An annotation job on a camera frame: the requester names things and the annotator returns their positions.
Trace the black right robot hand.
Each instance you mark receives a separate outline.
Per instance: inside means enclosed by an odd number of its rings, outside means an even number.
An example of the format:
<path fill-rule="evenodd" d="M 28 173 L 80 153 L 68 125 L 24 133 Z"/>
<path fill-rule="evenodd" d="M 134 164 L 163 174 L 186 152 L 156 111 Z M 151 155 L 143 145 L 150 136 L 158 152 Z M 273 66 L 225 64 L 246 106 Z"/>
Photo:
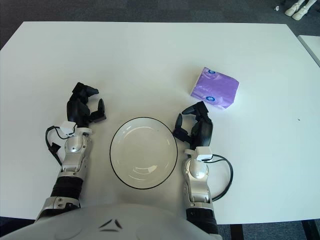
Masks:
<path fill-rule="evenodd" d="M 208 117 L 208 112 L 203 101 L 186 108 L 176 119 L 173 136 L 182 142 L 188 143 L 191 150 L 195 150 L 196 147 L 209 147 L 213 133 L 213 122 Z M 195 116 L 196 123 L 191 129 L 190 135 L 182 128 L 183 115 Z"/>

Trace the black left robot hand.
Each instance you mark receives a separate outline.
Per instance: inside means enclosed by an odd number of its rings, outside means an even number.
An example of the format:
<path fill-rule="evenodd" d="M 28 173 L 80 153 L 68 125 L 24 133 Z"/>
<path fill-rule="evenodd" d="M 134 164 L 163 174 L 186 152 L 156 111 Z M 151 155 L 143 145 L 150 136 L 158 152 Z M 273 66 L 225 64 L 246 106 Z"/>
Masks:
<path fill-rule="evenodd" d="M 102 98 L 98 101 L 96 111 L 91 112 L 87 106 L 89 97 L 97 94 L 99 94 L 98 89 L 78 82 L 66 105 L 67 120 L 76 123 L 78 128 L 88 128 L 91 123 L 106 120 L 105 104 Z"/>

